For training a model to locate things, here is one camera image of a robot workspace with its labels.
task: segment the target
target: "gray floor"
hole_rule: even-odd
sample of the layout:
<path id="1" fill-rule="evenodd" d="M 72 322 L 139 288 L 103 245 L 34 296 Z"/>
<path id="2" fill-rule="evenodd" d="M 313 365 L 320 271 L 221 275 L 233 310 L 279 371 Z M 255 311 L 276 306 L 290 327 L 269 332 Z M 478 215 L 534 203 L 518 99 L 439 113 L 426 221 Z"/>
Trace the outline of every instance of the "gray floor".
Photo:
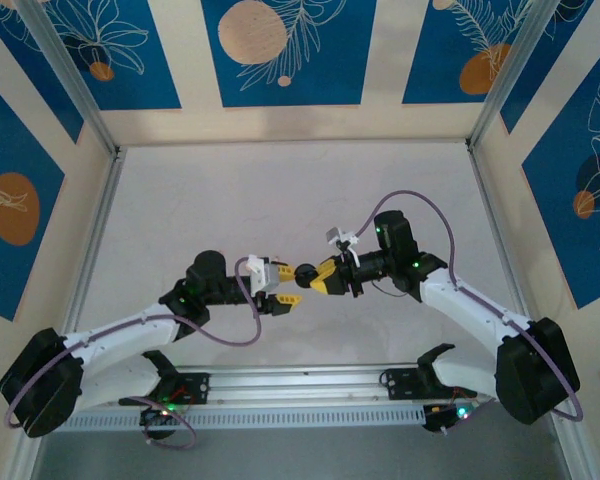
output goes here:
<path id="1" fill-rule="evenodd" d="M 178 452 L 148 447 L 140 433 L 57 433 L 33 479 L 567 478 L 546 423 L 527 427 L 487 408 L 447 437 L 422 427 L 204 431 Z"/>

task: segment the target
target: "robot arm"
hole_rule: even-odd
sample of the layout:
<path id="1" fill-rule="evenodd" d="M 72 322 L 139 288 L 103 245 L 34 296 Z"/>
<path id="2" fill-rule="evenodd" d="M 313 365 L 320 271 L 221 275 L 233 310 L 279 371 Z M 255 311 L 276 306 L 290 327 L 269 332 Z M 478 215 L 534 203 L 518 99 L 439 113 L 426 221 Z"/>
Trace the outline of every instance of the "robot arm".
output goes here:
<path id="1" fill-rule="evenodd" d="M 358 255 L 355 235 L 332 229 L 327 240 L 340 251 L 318 267 L 301 265 L 296 282 L 327 295 L 354 297 L 364 293 L 365 282 L 389 277 L 408 293 L 463 327 L 488 352 L 487 359 L 443 344 L 423 355 L 417 374 L 407 380 L 411 399 L 441 398 L 454 388 L 469 389 L 497 398 L 517 420 L 531 424 L 568 396 L 550 362 L 566 378 L 573 391 L 580 382 L 558 325 L 548 318 L 533 322 L 508 311 L 457 278 L 445 262 L 418 249 L 409 222 L 400 211 L 375 216 L 380 249 Z M 537 346 L 533 346 L 527 337 Z"/>
<path id="2" fill-rule="evenodd" d="M 250 256 L 247 268 L 250 275 L 240 277 L 240 281 L 250 291 L 258 314 L 282 315 L 301 301 L 298 295 L 268 294 L 280 282 L 293 279 L 288 265 Z M 177 372 L 155 349 L 196 330 L 233 346 L 257 340 L 259 329 L 253 339 L 238 343 L 217 339 L 199 328 L 210 319 L 208 306 L 248 303 L 239 283 L 237 277 L 226 276 L 222 254 L 203 252 L 185 278 L 137 314 L 65 337 L 52 328 L 38 332 L 0 381 L 0 391 L 13 403 L 44 365 L 65 354 L 33 383 L 14 410 L 30 437 L 46 435 L 73 413 L 92 406 L 135 396 L 160 401 L 164 394 L 173 392 Z"/>

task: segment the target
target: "white floor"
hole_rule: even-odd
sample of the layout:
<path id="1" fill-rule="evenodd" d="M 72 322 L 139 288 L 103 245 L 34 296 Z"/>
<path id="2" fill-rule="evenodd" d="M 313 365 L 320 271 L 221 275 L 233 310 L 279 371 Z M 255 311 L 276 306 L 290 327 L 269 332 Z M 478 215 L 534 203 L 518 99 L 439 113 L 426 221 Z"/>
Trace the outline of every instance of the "white floor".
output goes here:
<path id="1" fill-rule="evenodd" d="M 325 232 L 357 230 L 388 192 L 413 189 L 447 214 L 457 273 L 511 307 L 486 213 L 462 143 L 396 141 L 222 144 L 132 148 L 126 158 L 85 307 L 86 330 L 142 310 L 184 276 L 196 254 L 217 249 L 233 262 L 249 253 L 292 265 L 318 264 L 333 251 Z M 421 250 L 447 260 L 449 242 L 435 213 L 398 197 Z M 363 236 L 358 251 L 378 248 Z M 393 291 L 389 280 L 381 285 Z M 163 351 L 176 365 L 313 365 L 414 361 L 442 343 L 481 348 L 445 316 L 410 297 L 366 288 L 353 299 L 295 285 L 303 303 L 263 317 L 261 340 L 229 348 L 191 335 Z M 244 340 L 254 332 L 246 306 L 213 307 L 209 331 Z"/>

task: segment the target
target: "cable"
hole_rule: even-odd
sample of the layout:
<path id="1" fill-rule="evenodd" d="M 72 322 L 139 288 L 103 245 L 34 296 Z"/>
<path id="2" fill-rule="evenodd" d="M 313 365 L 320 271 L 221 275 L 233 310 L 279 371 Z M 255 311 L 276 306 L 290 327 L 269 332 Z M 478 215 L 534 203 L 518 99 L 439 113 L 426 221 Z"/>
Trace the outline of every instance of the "cable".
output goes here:
<path id="1" fill-rule="evenodd" d="M 442 223 L 444 223 L 444 227 L 447 230 L 447 235 L 449 236 L 449 278 L 451 279 L 451 283 L 453 283 L 453 286 L 459 292 L 463 293 L 464 295 L 471 298 L 473 301 L 475 301 L 479 305 L 481 305 L 484 308 L 486 308 L 487 310 L 489 310 L 496 317 L 498 317 L 500 320 L 502 320 L 505 325 L 513 328 L 516 332 L 518 332 L 520 335 L 522 335 L 522 337 L 531 344 L 531 346 L 538 352 L 540 357 L 542 357 L 542 359 L 546 362 L 546 364 L 551 369 L 553 374 L 556 376 L 556 378 L 562 385 L 562 388 L 564 388 L 565 392 L 567 392 L 567 395 L 569 396 L 569 399 L 573 403 L 573 406 L 576 410 L 575 415 L 571 415 L 569 413 L 557 410 L 555 408 L 552 410 L 552 412 L 555 413 L 556 415 L 558 415 L 559 417 L 566 418 L 566 419 L 572 420 L 574 422 L 582 421 L 582 419 L 584 418 L 584 412 L 582 410 L 582 405 L 580 404 L 580 401 L 578 400 L 578 397 L 576 396 L 575 391 L 569 384 L 569 382 L 566 379 L 566 377 L 564 376 L 564 374 L 560 371 L 560 368 L 558 368 L 558 365 L 556 365 L 556 363 L 549 356 L 549 354 L 545 351 L 545 349 L 542 348 L 542 346 L 531 335 L 529 335 L 529 333 L 527 333 L 526 330 L 524 330 L 522 327 L 520 327 L 513 320 L 508 320 L 505 322 L 504 321 L 505 313 L 502 312 L 499 308 L 495 307 L 494 305 L 491 305 L 491 303 L 480 298 L 478 295 L 467 290 L 465 287 L 458 286 L 458 279 L 456 278 L 456 275 L 455 275 L 456 242 L 455 242 L 455 237 L 453 236 L 453 230 L 451 229 L 451 225 L 449 224 L 447 217 L 445 217 L 444 213 L 442 213 L 442 210 L 440 210 L 440 208 L 431 199 L 429 199 L 422 193 L 416 192 L 413 190 L 396 190 L 394 192 L 391 192 L 391 193 L 385 195 L 378 202 L 376 207 L 371 212 L 371 215 L 369 215 L 369 218 L 367 218 L 367 220 L 364 222 L 364 224 L 362 225 L 360 230 L 358 230 L 358 232 L 356 233 L 356 237 L 360 237 L 365 232 L 365 230 L 369 227 L 369 225 L 371 225 L 371 222 L 373 222 L 373 219 L 375 218 L 375 216 L 378 213 L 378 211 L 380 210 L 380 208 L 382 208 L 382 205 L 384 205 L 387 200 L 389 200 L 390 198 L 395 197 L 397 195 L 411 195 L 413 197 L 417 197 L 420 200 L 424 201 L 426 204 L 428 204 L 438 214 L 438 217 L 440 217 L 440 220 L 442 220 Z"/>
<path id="2" fill-rule="evenodd" d="M 138 325 L 140 323 L 153 322 L 156 320 L 173 320 L 173 321 L 180 322 L 180 323 L 187 325 L 188 327 L 194 329 L 195 331 L 199 332 L 203 336 L 209 338 L 210 340 L 213 340 L 214 342 L 220 343 L 222 345 L 227 345 L 227 346 L 231 346 L 231 347 L 247 347 L 249 345 L 253 345 L 254 343 L 256 343 L 258 341 L 258 339 L 260 338 L 260 336 L 262 335 L 262 322 L 260 320 L 260 314 L 258 313 L 258 308 L 256 307 L 255 303 L 251 299 L 251 295 L 249 294 L 249 291 L 247 290 L 246 286 L 244 285 L 244 282 L 242 281 L 242 279 L 240 278 L 240 266 L 247 260 L 248 260 L 247 257 L 243 257 L 243 258 L 239 259 L 235 264 L 234 271 L 236 274 L 238 286 L 240 287 L 240 290 L 244 294 L 245 299 L 247 300 L 247 303 L 251 307 L 251 311 L 253 312 L 253 318 L 256 321 L 256 334 L 253 336 L 253 338 L 251 338 L 250 340 L 244 341 L 244 342 L 233 342 L 233 341 L 229 341 L 229 340 L 224 340 L 222 338 L 216 337 L 215 335 L 212 335 L 211 333 L 207 332 L 202 327 L 200 327 L 199 325 L 196 325 L 188 318 L 181 317 L 179 315 L 173 315 L 173 314 L 149 315 L 146 318 L 138 317 L 138 318 L 134 318 L 132 320 L 127 320 L 126 322 L 119 323 L 119 324 L 109 327 L 105 330 L 94 333 L 89 338 L 87 338 L 86 341 L 85 340 L 78 341 L 74 345 L 71 345 L 70 347 L 65 348 L 65 350 L 63 350 L 58 355 L 56 355 L 51 360 L 49 360 L 43 367 L 40 368 L 40 370 L 38 370 L 36 373 L 34 373 L 31 376 L 29 381 L 27 381 L 24 384 L 24 386 L 20 389 L 20 391 L 17 393 L 17 395 L 15 396 L 15 398 L 9 405 L 9 408 L 7 408 L 7 413 L 4 416 L 4 425 L 10 429 L 16 429 L 16 428 L 22 427 L 22 424 L 20 424 L 20 423 L 12 423 L 11 422 L 11 417 L 13 416 L 16 408 L 18 408 L 18 405 L 20 404 L 22 399 L 25 397 L 25 395 L 27 395 L 27 393 L 29 393 L 29 391 L 31 390 L 31 388 L 33 388 L 33 386 L 36 384 L 36 382 L 38 382 L 38 380 L 40 380 L 40 378 L 42 378 L 42 376 L 45 375 L 49 370 L 51 370 L 58 363 L 60 363 L 60 361 L 63 358 L 72 354 L 76 350 L 79 350 L 80 348 L 86 347 L 91 342 L 95 342 L 101 338 L 107 337 L 116 332 L 119 332 L 119 331 L 124 330 L 129 327 L 132 327 L 134 325 Z M 161 405 L 157 402 L 154 402 L 153 400 L 149 400 L 149 399 L 146 399 L 143 397 L 130 397 L 130 398 L 132 400 L 142 402 L 147 405 L 154 406 L 156 408 L 160 408 L 161 410 L 168 411 L 166 406 Z M 176 450 L 182 450 L 183 448 L 192 447 L 195 444 L 195 435 L 196 435 L 195 431 L 193 430 L 193 427 L 189 423 L 187 423 L 187 421 L 184 420 L 184 418 L 182 418 L 180 415 L 174 414 L 173 412 L 171 412 L 171 413 L 172 413 L 172 416 L 176 420 L 181 422 L 187 428 L 187 430 L 189 430 L 192 433 L 192 435 L 194 437 L 193 441 L 185 446 L 165 445 L 165 444 L 159 444 L 158 442 L 155 442 L 155 441 L 152 441 L 151 444 L 159 445 L 163 448 L 171 448 L 171 449 L 176 449 Z"/>
<path id="3" fill-rule="evenodd" d="M 380 286 L 378 286 L 378 284 L 374 280 L 371 280 L 371 285 L 373 286 L 373 288 L 375 288 L 379 292 L 382 292 L 385 295 L 389 295 L 390 297 L 402 298 L 405 295 L 407 295 L 407 293 L 402 293 L 402 294 L 398 295 L 396 293 L 387 292 L 386 290 L 383 290 L 382 288 L 380 288 Z"/>

